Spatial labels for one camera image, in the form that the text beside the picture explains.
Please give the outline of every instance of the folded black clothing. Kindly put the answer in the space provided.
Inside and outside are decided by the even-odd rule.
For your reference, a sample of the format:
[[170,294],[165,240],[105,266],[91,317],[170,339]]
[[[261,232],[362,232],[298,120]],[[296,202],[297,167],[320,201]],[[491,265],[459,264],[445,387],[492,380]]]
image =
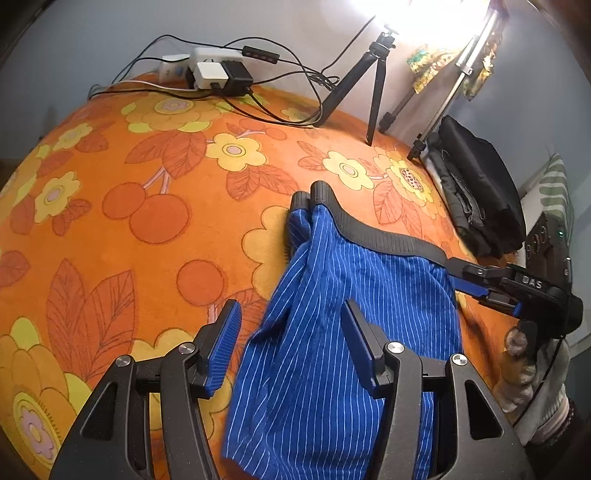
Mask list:
[[521,248],[525,219],[517,188],[490,142],[451,116],[427,139],[458,235],[477,257],[501,257]]

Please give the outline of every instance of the tripod leg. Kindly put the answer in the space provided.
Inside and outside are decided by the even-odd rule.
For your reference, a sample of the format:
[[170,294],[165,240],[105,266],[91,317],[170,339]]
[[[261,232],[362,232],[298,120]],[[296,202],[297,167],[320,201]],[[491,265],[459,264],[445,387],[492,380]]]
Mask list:
[[384,91],[384,82],[386,81],[386,59],[378,59],[378,65],[375,71],[374,96],[371,100],[371,110],[369,111],[368,122],[368,145],[374,141],[375,125],[378,122],[379,104],[382,102],[382,92]]
[[337,87],[322,102],[322,117],[316,122],[317,127],[324,125],[324,122],[326,122],[343,98],[351,91],[351,88],[355,86],[376,60],[377,57],[371,52],[367,51],[363,54],[363,57],[361,57],[349,73],[339,82]]
[[379,121],[378,131],[381,134],[384,134],[387,132],[387,130],[396,121],[396,117],[398,116],[398,114],[400,112],[402,112],[402,109],[404,109],[404,107],[406,107],[407,103],[410,102],[411,98],[413,98],[415,95],[416,94],[414,91],[414,87],[410,87],[410,90],[404,96],[404,98],[402,100],[400,100],[400,103],[396,106],[396,108],[394,110],[392,110],[391,112],[386,112],[384,114],[382,119]]

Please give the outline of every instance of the green striped fabric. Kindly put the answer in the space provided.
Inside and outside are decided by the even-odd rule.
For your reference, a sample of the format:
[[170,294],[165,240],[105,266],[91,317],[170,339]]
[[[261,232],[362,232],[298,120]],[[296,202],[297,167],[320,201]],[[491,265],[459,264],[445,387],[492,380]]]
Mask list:
[[570,244],[573,232],[574,210],[569,197],[566,169],[560,155],[554,154],[544,170],[540,185],[540,202],[545,213],[559,217],[566,227],[566,241]]

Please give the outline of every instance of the white plug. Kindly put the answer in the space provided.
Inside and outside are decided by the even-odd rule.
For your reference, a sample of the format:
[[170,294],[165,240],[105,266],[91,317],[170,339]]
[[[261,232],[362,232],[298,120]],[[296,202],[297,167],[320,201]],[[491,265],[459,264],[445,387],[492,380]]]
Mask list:
[[161,61],[158,65],[159,84],[183,80],[189,65],[189,58],[190,56],[186,53],[162,55],[162,59],[168,61]]
[[211,48],[197,47],[191,52],[189,58],[189,68],[194,73],[197,69],[197,63],[214,62],[220,63],[223,60],[243,60],[242,53],[229,48]]
[[220,88],[224,88],[228,81],[228,74],[221,63],[212,61],[200,61],[193,71],[195,76],[195,88],[208,90],[212,83],[218,83]]

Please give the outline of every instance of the white glove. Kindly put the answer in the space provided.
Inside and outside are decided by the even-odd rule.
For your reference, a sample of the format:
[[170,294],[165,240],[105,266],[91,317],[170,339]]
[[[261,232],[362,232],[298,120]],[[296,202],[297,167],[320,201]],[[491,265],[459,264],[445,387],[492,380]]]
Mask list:
[[[538,351],[533,364],[525,357],[527,338],[517,328],[507,332],[505,351],[501,355],[501,379],[492,392],[513,424],[520,417],[540,385],[554,356],[559,340],[551,340]],[[555,433],[569,413],[569,399],[564,380],[569,369],[569,347],[563,341],[554,365],[540,392],[523,418],[514,426],[522,445],[530,440],[543,443]]]

